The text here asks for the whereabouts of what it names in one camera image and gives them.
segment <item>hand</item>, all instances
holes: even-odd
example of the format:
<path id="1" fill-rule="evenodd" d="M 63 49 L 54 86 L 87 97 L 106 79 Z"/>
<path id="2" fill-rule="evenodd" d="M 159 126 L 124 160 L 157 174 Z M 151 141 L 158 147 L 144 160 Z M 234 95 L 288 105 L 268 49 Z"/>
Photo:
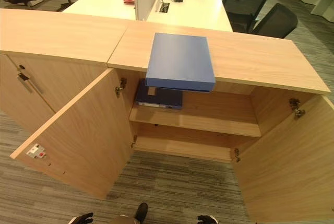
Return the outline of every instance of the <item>hand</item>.
<path id="1" fill-rule="evenodd" d="M 93 216 L 93 213 L 88 213 L 78 217 L 74 217 L 68 224 L 87 224 L 93 222 L 93 219 L 90 218 Z"/>
<path id="2" fill-rule="evenodd" d="M 215 219 L 214 216 L 210 215 L 200 215 L 197 216 L 198 220 L 201 220 L 197 222 L 197 224 L 218 224 L 217 220 Z"/>

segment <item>wooden panel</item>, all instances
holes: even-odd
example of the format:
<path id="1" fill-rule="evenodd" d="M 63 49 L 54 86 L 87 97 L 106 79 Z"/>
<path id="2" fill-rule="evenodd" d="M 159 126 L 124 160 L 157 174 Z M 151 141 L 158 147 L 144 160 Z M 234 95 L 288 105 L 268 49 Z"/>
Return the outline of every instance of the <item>wooden panel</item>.
<path id="1" fill-rule="evenodd" d="M 25 67 L 22 72 L 30 77 L 56 112 L 107 68 L 105 65 L 44 55 L 10 53 L 9 57 L 17 67 Z"/>
<path id="2" fill-rule="evenodd" d="M 216 81 L 329 92 L 292 41 L 246 33 L 132 21 L 108 66 L 146 72 L 156 32 L 206 37 Z"/>
<path id="3" fill-rule="evenodd" d="M 202 131 L 196 129 L 154 125 L 148 123 L 139 123 L 140 136 L 160 139 L 173 139 L 180 142 L 191 142 L 217 147 L 235 147 L 244 143 L 250 143 L 255 137 L 223 134 L 210 131 Z"/>
<path id="4" fill-rule="evenodd" d="M 214 91 L 235 93 L 238 95 L 250 95 L 254 87 L 255 86 L 251 86 L 251 85 L 218 81 L 216 82 L 216 85 L 214 86 Z"/>
<path id="5" fill-rule="evenodd" d="M 116 70 L 107 69 L 41 128 L 11 157 L 99 198 L 105 198 L 132 153 L 133 138 L 123 96 L 116 97 Z M 26 152 L 34 145 L 46 157 Z"/>
<path id="6" fill-rule="evenodd" d="M 289 99 L 299 99 L 300 105 L 303 105 L 313 95 L 306 92 L 256 87 L 250 98 L 261 134 L 264 135 L 291 114 Z"/>
<path id="7" fill-rule="evenodd" d="M 228 135 L 141 124 L 135 149 L 198 159 L 229 162 Z"/>
<path id="8" fill-rule="evenodd" d="M 0 109 L 33 133 L 54 112 L 39 94 L 25 81 L 29 92 L 17 79 L 15 65 L 6 55 L 0 54 Z"/>
<path id="9" fill-rule="evenodd" d="M 314 96 L 233 162 L 256 222 L 333 219 L 334 105 Z"/>
<path id="10" fill-rule="evenodd" d="M 120 83 L 121 83 L 121 78 L 126 78 L 126 87 L 121 93 L 123 94 L 126 112 L 127 115 L 129 116 L 135 101 L 135 96 L 139 85 L 140 73 L 131 70 L 117 69 L 117 74 Z"/>
<path id="11" fill-rule="evenodd" d="M 134 105 L 131 121 L 261 136 L 249 96 L 231 93 L 183 92 L 181 110 Z"/>
<path id="12" fill-rule="evenodd" d="M 106 63 L 128 22 L 49 11 L 1 9 L 0 50 Z"/>

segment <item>blue binder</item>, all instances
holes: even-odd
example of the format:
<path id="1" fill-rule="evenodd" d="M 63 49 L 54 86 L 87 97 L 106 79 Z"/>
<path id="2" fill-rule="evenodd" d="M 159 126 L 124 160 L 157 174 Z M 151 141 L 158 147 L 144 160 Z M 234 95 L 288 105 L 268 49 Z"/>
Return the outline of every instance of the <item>blue binder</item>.
<path id="1" fill-rule="evenodd" d="M 205 37 L 156 33 L 146 86 L 209 92 L 216 80 Z"/>

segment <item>person's foot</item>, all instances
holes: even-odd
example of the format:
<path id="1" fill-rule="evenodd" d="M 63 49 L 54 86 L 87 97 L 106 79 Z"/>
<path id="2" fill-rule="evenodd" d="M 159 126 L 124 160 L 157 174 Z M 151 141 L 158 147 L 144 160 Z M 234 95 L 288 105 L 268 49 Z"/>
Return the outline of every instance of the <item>person's foot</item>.
<path id="1" fill-rule="evenodd" d="M 139 205 L 137 212 L 135 214 L 135 219 L 137 219 L 140 222 L 140 224 L 142 224 L 143 221 L 145 220 L 147 210 L 148 210 L 148 205 L 145 202 Z"/>

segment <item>floor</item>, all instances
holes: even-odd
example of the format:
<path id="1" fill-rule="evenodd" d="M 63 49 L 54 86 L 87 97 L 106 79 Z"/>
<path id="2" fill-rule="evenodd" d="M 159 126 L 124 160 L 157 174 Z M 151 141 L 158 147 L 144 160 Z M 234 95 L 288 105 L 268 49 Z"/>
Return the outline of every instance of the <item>floor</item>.
<path id="1" fill-rule="evenodd" d="M 64 2 L 46 0 L 35 8 L 55 11 Z M 334 23 L 309 14 L 312 6 L 297 0 L 268 0 L 259 17 L 276 2 L 298 15 L 299 26 L 288 39 L 334 90 Z M 2 1 L 0 7 L 24 8 Z M 1 224 L 65 224 L 71 217 L 91 211 L 94 223 L 108 223 L 119 214 L 132 215 L 143 201 L 149 204 L 146 224 L 194 224 L 201 214 L 214 215 L 220 224 L 251 223 L 229 164 L 135 152 L 107 200 L 101 201 L 11 160 L 9 155 L 29 135 L 0 112 Z M 289 222 L 297 223 L 329 224 L 334 220 Z"/>

